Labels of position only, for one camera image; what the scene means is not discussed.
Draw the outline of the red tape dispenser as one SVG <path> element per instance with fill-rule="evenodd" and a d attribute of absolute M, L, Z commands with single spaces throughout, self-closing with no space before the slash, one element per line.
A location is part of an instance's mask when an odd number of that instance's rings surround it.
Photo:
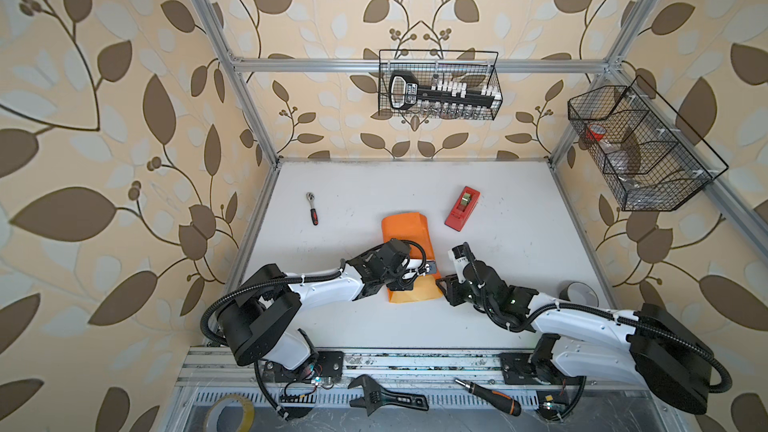
<path fill-rule="evenodd" d="M 451 208 L 444 224 L 457 232 L 461 232 L 477 206 L 480 197 L 481 193 L 479 191 L 465 186 Z"/>

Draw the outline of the clear packing tape roll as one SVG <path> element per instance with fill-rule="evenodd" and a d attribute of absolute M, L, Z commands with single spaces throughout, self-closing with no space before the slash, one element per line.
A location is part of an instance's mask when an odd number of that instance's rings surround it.
<path fill-rule="evenodd" d="M 225 431 L 249 431 L 255 421 L 253 402 L 241 394 L 227 394 L 217 400 L 206 412 L 202 422 L 205 432 L 219 431 L 225 425 Z"/>

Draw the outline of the black adjustable wrench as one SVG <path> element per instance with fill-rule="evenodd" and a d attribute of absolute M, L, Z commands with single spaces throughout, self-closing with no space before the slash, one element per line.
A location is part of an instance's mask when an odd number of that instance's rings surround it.
<path fill-rule="evenodd" d="M 368 416 L 384 406 L 396 406 L 420 412 L 428 412 L 430 409 L 426 396 L 390 391 L 367 374 L 351 380 L 348 389 L 357 388 L 362 390 L 362 396 L 352 399 L 349 405 L 352 408 L 364 409 Z"/>

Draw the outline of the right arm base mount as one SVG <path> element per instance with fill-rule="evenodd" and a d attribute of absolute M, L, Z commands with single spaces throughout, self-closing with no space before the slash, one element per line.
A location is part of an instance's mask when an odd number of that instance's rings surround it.
<path fill-rule="evenodd" d="M 504 352 L 499 355 L 506 385 L 569 386 L 582 382 L 580 376 L 567 375 L 555 367 L 553 349 L 558 334 L 543 334 L 532 352 Z"/>

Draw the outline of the grey tape roll on table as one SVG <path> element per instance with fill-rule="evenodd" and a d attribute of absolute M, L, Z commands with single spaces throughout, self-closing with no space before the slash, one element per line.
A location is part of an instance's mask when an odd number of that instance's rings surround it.
<path fill-rule="evenodd" d="M 560 290 L 558 297 L 561 300 L 589 307 L 600 305 L 597 293 L 589 285 L 578 281 L 567 283 Z"/>

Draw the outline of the red cap in basket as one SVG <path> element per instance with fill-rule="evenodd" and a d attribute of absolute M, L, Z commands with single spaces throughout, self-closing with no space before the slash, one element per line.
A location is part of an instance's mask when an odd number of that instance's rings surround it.
<path fill-rule="evenodd" d="M 585 141 L 587 143 L 599 143 L 606 135 L 604 126 L 597 123 L 590 123 L 585 129 Z"/>

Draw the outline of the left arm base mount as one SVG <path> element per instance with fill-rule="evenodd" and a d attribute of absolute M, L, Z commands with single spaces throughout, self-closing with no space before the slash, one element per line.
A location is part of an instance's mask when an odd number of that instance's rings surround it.
<path fill-rule="evenodd" d="M 262 372 L 267 382 L 287 384 L 299 382 L 318 386 L 328 386 L 339 383 L 343 375 L 345 354 L 340 350 L 321 350 L 311 352 L 296 369 L 267 361 L 262 366 Z"/>

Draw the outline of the yellow orange wrapping paper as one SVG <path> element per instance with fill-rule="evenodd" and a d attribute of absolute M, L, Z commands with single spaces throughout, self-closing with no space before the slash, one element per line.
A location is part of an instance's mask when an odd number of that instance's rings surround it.
<path fill-rule="evenodd" d="M 428 221 L 424 215 L 418 212 L 390 215 L 382 220 L 381 227 L 384 241 L 392 238 L 414 241 L 425 250 L 429 262 L 436 262 L 429 235 Z M 441 275 L 437 267 L 434 269 L 434 272 L 430 271 L 427 275 L 417 278 L 412 290 L 389 291 L 389 302 L 406 304 L 442 298 L 443 294 L 436 285 L 436 280 Z"/>

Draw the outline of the black socket set holder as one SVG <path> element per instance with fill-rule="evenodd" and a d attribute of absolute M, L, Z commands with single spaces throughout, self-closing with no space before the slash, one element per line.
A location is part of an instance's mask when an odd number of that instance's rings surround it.
<path fill-rule="evenodd" d="M 416 107 L 421 113 L 435 110 L 492 114 L 503 102 L 500 89 L 493 85 L 471 89 L 465 82 L 444 80 L 439 74 L 422 84 L 414 73 L 405 70 L 396 70 L 390 75 L 384 97 L 393 110 L 408 111 Z"/>

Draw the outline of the small red-handled ratchet wrench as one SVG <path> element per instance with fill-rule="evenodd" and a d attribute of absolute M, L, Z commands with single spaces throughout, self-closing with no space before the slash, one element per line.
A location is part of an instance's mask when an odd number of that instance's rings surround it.
<path fill-rule="evenodd" d="M 306 193 L 306 199 L 307 199 L 309 207 L 310 207 L 311 222 L 312 222 L 312 224 L 314 226 L 318 226 L 319 225 L 319 217 L 318 217 L 317 209 L 316 209 L 316 206 L 315 206 L 315 195 L 312 192 L 307 192 Z"/>

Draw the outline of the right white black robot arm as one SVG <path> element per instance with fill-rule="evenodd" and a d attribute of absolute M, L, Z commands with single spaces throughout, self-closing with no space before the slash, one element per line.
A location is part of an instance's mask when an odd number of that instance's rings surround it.
<path fill-rule="evenodd" d="M 693 415 L 705 414 L 710 395 L 733 386 L 711 348 L 659 306 L 632 311 L 583 305 L 509 285 L 479 260 L 458 265 L 461 273 L 436 282 L 450 305 L 470 304 L 506 332 L 538 336 L 532 351 L 502 358 L 509 382 L 638 385 Z"/>

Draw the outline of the aluminium front rail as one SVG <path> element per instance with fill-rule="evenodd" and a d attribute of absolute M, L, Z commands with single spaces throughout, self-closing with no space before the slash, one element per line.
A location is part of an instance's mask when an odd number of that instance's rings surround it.
<path fill-rule="evenodd" d="M 352 378 L 368 374 L 393 389 L 450 388 L 455 377 L 485 386 L 543 387 L 542 382 L 518 376 L 514 362 L 526 362 L 530 349 L 419 349 L 320 347 L 316 370 L 290 372 L 266 359 L 258 368 L 268 384 L 283 385 L 301 377 L 319 379 L 339 388 Z M 178 386 L 233 386 L 256 384 L 254 368 L 239 366 L 223 347 L 193 347 L 187 353 L 176 379 Z"/>

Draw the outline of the black orange screwdriver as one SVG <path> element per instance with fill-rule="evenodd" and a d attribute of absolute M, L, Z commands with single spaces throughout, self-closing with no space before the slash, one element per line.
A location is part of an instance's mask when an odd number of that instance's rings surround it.
<path fill-rule="evenodd" d="M 484 388 L 474 382 L 464 381 L 459 378 L 455 378 L 454 382 L 463 387 L 469 394 L 482 399 L 504 414 L 517 417 L 522 412 L 520 402 L 509 395 Z"/>

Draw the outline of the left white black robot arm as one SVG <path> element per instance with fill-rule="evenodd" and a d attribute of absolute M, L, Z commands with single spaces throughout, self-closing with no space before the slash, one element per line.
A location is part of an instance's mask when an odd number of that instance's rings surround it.
<path fill-rule="evenodd" d="M 299 313 L 368 298 L 382 288 L 410 291 L 418 278 L 435 272 L 425 249 L 407 239 L 391 239 L 314 274 L 289 275 L 267 264 L 209 306 L 200 330 L 209 341 L 228 347 L 239 366 L 267 360 L 301 370 L 316 353 L 304 332 L 289 330 Z"/>

